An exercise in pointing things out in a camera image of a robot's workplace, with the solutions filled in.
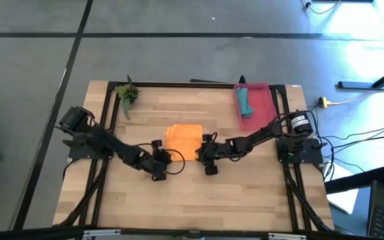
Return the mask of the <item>black aluminium table frame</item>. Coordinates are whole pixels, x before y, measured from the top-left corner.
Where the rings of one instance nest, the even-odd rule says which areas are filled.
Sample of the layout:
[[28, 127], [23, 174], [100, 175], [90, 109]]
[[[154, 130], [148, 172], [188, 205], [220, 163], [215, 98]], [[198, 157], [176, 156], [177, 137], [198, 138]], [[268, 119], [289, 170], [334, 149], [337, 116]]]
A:
[[[195, 123], [218, 140], [241, 135], [231, 84], [140, 83], [131, 119], [114, 113], [115, 92], [106, 81], [92, 81], [84, 107], [129, 144], [148, 147], [175, 123]], [[100, 192], [92, 198], [86, 222], [122, 233], [162, 235], [246, 235], [260, 237], [303, 228], [301, 213], [289, 212], [287, 186], [274, 140], [244, 159], [218, 162], [219, 172], [207, 176], [196, 161], [174, 163], [173, 175], [154, 182], [120, 159], [106, 162]]]

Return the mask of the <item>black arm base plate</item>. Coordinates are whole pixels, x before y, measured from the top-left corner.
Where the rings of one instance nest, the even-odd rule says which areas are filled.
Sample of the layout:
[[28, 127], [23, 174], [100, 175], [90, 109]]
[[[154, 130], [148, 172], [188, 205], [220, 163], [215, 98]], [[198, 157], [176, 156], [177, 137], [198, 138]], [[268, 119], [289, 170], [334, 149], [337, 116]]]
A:
[[322, 144], [317, 139], [277, 138], [278, 160], [283, 163], [322, 164]]
[[63, 144], [68, 146], [68, 157], [72, 159], [108, 159], [113, 156], [113, 150], [91, 133], [65, 139]]

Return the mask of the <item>white paper sheet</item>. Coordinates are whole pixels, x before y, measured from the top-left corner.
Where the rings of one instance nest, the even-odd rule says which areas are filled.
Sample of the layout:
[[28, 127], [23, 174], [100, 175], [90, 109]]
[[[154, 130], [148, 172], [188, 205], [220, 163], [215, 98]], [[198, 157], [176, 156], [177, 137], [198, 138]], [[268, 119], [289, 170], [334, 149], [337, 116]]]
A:
[[[331, 171], [329, 171], [329, 168], [326, 167], [324, 182], [326, 183], [332, 180], [349, 176], [352, 176], [352, 172], [334, 163], [331, 168]], [[337, 207], [345, 213], [352, 214], [358, 196], [358, 192], [358, 189], [352, 189], [338, 193], [330, 193], [327, 195], [327, 199], [329, 203], [333, 206]]]

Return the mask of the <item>pink tray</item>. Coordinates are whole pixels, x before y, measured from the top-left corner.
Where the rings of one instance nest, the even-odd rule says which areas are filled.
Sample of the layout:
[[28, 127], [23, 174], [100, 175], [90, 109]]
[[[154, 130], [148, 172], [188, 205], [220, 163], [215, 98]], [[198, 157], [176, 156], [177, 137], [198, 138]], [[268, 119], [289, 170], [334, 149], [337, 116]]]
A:
[[[249, 104], [253, 109], [253, 114], [249, 118], [242, 118], [240, 115], [235, 94], [236, 88], [248, 89]], [[267, 126], [277, 116], [267, 83], [236, 84], [233, 88], [233, 96], [238, 112], [239, 127], [243, 131], [256, 131]]]

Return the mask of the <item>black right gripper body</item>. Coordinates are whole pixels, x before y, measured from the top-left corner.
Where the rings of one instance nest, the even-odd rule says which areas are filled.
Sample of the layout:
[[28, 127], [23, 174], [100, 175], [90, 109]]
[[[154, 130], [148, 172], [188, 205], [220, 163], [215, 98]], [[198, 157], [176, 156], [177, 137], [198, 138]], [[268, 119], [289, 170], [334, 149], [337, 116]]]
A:
[[197, 160], [203, 165], [213, 165], [214, 160], [227, 157], [227, 146], [224, 143], [204, 142], [197, 150]]

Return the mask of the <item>black desk crossbar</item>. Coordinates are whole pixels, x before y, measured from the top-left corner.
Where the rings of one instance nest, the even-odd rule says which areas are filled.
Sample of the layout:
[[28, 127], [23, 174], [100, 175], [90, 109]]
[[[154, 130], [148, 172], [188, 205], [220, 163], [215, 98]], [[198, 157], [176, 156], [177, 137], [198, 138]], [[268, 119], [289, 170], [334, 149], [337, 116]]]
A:
[[373, 181], [384, 183], [384, 167], [325, 182], [326, 194], [370, 186]]

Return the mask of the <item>blue microfiber towel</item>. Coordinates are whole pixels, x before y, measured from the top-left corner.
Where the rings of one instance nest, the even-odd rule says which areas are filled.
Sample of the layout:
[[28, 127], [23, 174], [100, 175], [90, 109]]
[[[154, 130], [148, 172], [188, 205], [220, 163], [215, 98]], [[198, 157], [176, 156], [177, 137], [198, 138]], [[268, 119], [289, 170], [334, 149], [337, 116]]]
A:
[[249, 118], [253, 114], [253, 109], [249, 104], [248, 89], [247, 88], [236, 88], [235, 94], [237, 97], [237, 103], [239, 112], [242, 118]]

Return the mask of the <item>black desk leg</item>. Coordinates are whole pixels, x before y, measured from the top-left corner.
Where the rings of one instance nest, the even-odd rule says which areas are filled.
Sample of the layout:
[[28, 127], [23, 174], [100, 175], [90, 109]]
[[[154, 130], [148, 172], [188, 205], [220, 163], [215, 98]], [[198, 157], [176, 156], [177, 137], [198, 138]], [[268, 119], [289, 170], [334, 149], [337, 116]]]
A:
[[384, 76], [376, 82], [358, 82], [358, 81], [339, 81], [338, 88], [340, 89], [360, 89], [360, 90], [384, 90]]

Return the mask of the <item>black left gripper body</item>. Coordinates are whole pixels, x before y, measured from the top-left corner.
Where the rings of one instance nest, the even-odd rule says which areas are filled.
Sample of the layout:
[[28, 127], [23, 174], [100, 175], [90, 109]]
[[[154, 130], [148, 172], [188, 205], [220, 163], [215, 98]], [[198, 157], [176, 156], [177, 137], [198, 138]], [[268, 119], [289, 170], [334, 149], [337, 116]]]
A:
[[171, 163], [171, 155], [165, 149], [157, 149], [147, 154], [142, 162], [142, 168], [148, 173], [164, 173]]

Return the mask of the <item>potted green succulent plant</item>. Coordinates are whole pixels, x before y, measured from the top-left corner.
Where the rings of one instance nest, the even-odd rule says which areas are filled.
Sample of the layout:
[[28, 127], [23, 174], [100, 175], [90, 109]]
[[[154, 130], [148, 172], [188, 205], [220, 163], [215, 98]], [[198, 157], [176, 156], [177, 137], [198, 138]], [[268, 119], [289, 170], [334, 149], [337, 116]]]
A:
[[117, 87], [117, 94], [120, 99], [122, 112], [127, 120], [130, 120], [129, 111], [132, 104], [137, 100], [141, 91], [134, 85], [121, 85]]

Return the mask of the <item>orange microfiber towel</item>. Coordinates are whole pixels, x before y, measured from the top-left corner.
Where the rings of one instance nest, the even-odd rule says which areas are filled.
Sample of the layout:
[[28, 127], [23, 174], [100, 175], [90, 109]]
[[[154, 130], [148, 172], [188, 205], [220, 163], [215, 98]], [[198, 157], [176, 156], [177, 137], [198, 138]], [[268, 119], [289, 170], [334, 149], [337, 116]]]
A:
[[165, 148], [170, 149], [172, 161], [195, 161], [201, 147], [203, 126], [176, 123], [165, 130]]

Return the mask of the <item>silver frame bracket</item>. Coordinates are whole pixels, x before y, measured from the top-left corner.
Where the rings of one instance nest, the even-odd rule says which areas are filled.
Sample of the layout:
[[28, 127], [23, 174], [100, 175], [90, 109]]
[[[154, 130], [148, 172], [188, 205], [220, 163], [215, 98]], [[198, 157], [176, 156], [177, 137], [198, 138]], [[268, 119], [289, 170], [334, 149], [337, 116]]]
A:
[[120, 235], [120, 229], [86, 230], [83, 232], [82, 240], [95, 240], [97, 237]]
[[307, 240], [307, 236], [290, 233], [268, 233], [267, 240]]

